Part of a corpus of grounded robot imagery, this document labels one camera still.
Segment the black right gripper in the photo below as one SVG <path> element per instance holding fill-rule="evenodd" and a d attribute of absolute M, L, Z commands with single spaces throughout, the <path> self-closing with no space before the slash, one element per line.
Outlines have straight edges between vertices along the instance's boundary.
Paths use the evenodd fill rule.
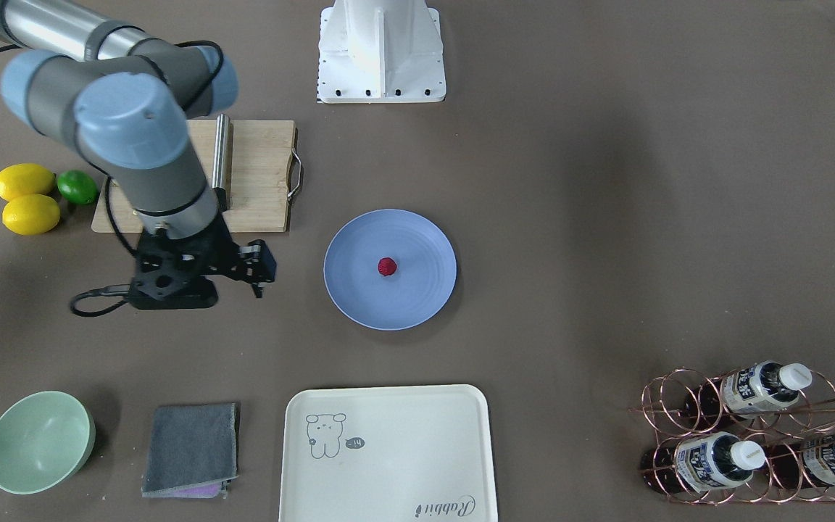
<path fill-rule="evenodd" d="M 137 310 L 198 310 L 218 300 L 211 276 L 248 284 L 261 299 L 275 282 L 276 260 L 264 240 L 238 246 L 225 218 L 215 216 L 208 227 L 182 240 L 166 229 L 143 230 L 137 241 L 130 304 Z"/>

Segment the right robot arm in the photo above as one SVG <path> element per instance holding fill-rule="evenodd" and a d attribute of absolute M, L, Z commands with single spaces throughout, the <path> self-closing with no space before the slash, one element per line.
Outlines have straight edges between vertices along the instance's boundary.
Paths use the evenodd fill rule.
<path fill-rule="evenodd" d="M 201 310 L 218 301 L 212 276 L 255 297 L 274 282 L 262 240 L 232 240 L 188 121 L 217 115 L 238 78 L 212 41 L 172 44 L 72 1 L 0 1 L 0 41 L 16 46 L 0 80 L 10 112 L 116 182 L 142 222 L 130 282 L 76 295 L 137 310 Z"/>

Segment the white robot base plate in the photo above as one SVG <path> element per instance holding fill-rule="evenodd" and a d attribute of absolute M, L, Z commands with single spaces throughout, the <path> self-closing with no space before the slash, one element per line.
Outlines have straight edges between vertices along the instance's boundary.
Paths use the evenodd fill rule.
<path fill-rule="evenodd" d="M 320 13 L 316 101 L 445 100 L 440 13 L 424 1 L 336 1 Z"/>

